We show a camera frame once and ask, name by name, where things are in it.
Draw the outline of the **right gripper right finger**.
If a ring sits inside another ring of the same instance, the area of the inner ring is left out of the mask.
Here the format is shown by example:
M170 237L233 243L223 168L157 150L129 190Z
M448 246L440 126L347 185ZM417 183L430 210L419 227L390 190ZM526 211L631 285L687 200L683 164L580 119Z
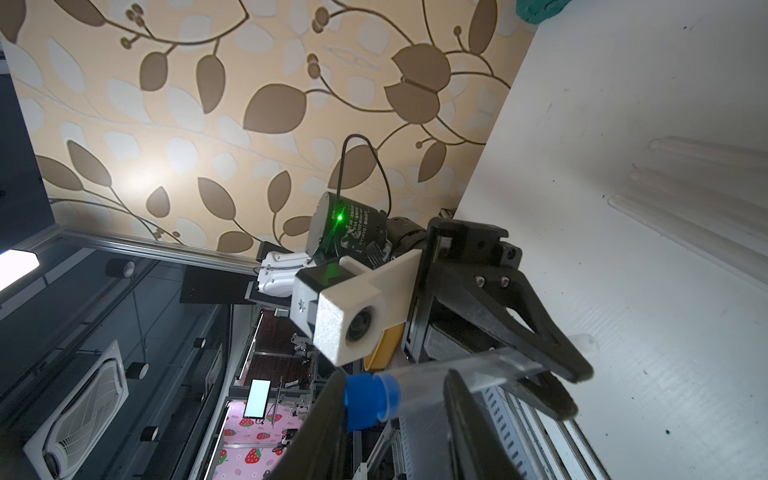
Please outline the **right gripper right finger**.
M521 479L492 426L456 370L449 370L443 385L449 425L451 479Z

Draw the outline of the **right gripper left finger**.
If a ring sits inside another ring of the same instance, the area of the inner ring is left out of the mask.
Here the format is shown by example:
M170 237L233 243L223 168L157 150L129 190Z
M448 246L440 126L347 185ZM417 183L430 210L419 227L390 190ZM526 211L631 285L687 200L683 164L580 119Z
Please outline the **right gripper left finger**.
M266 479L344 478L347 452L346 378L344 370L333 373L286 453Z

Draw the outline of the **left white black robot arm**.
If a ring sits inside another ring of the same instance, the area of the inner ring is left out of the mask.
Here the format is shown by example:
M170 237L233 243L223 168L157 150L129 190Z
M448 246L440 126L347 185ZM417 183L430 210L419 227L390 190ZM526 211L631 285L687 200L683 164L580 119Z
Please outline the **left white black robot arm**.
M291 320L332 364L373 355L390 330L417 363L508 347L534 370L504 388L553 419L576 416L565 386L593 368L550 317L503 228L438 217L422 227L330 192L289 227L306 235L306 249L268 253L258 287L290 300Z

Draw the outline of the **blue stopper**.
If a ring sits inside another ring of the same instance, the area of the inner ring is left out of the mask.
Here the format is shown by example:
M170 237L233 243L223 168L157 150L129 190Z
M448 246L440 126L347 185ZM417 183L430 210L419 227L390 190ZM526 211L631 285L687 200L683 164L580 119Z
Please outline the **blue stopper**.
M350 375L345 380L346 431L373 427L395 418L401 406L401 388L389 373Z

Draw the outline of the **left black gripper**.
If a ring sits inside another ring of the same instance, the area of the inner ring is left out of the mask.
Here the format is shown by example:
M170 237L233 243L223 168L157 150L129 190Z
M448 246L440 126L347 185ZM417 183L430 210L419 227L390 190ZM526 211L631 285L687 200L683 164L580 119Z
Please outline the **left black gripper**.
M454 359L502 345L513 347L571 383L592 365L554 323L519 267L522 251L506 229L435 217L419 244L421 257L405 330L415 363ZM503 384L503 390L553 420L578 407L552 373Z

